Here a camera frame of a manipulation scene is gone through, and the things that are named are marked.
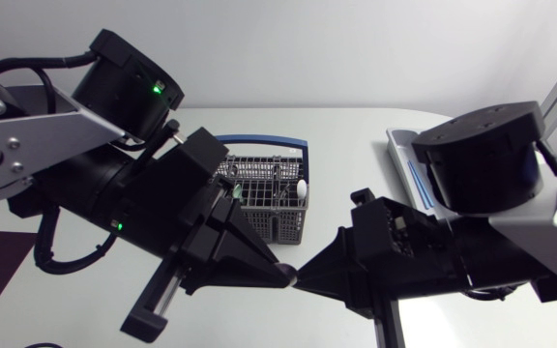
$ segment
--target green object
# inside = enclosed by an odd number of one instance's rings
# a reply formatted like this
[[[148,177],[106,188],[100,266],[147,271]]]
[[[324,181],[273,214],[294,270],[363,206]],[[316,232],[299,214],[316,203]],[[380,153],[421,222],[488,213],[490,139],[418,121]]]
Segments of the green object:
[[[242,186],[240,184],[233,188],[233,198],[240,199],[240,201],[242,201]]]

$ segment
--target wire basket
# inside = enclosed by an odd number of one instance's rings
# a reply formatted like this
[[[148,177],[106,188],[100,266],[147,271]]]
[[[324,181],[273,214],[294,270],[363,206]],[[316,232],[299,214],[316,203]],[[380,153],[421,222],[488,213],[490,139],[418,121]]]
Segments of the wire basket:
[[[301,158],[227,156],[217,174],[239,187],[242,211],[261,239],[268,243],[298,245],[302,240],[308,208],[308,145],[304,140],[268,135],[217,136],[221,142],[257,143],[296,147]],[[307,185],[298,196],[298,184]]]

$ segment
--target robotic arm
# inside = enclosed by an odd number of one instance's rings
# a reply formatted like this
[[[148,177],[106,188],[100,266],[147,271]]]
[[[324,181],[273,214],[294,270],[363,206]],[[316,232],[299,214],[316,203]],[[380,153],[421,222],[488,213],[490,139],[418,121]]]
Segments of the robotic arm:
[[[296,288],[374,319],[380,347],[404,347],[397,301],[461,292],[504,300],[530,282],[557,300],[557,159],[540,141],[535,102],[497,105],[421,133],[412,146],[439,219],[368,190],[351,196],[353,226],[298,273]],[[547,165],[538,165],[533,144]]]
[[[21,218],[42,215],[37,266],[79,271],[116,237],[162,258],[122,326],[148,342],[164,329],[161,316],[178,286],[192,294],[205,285],[289,285],[296,271],[279,264],[239,201],[225,198],[233,183],[214,177],[227,149],[204,129],[186,138],[176,121],[164,124],[184,97],[177,83],[112,32],[102,30],[90,48],[78,57],[0,61],[0,73],[28,68],[44,83],[0,85],[0,199]],[[92,62],[72,97],[43,71]],[[154,159],[171,139],[175,146]],[[122,150],[144,151],[134,159]],[[79,260],[55,261],[59,207],[109,232],[106,242]]]

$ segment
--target blue basket handle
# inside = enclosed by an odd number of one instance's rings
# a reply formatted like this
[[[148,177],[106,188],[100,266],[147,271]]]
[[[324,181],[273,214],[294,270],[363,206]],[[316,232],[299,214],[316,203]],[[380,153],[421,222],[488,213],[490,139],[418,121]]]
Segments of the blue basket handle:
[[[308,184],[308,143],[306,140],[290,138],[286,136],[258,134],[215,135],[215,137],[223,144],[264,144],[284,146],[302,150],[304,177],[305,181]]]

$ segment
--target white table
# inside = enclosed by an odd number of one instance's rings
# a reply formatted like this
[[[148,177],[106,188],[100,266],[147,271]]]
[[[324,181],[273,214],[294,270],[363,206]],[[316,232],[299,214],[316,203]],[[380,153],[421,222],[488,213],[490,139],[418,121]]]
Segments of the white table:
[[[262,133],[302,138],[310,156],[310,201],[299,246],[273,246],[296,268],[351,226],[349,194],[371,188],[406,203],[386,151],[386,128],[433,127],[446,117],[400,109],[183,109],[182,131]],[[0,230],[35,231],[0,202]],[[63,214],[57,259],[82,256],[106,234]],[[123,241],[73,275],[47,275],[28,255],[0,297],[0,347],[51,341],[72,347],[146,347],[119,328],[160,260]],[[503,303],[459,294],[400,302],[408,348],[557,347],[557,303],[540,304],[529,286]],[[295,289],[202,288],[178,292],[154,347],[369,347],[373,323],[344,304]]]

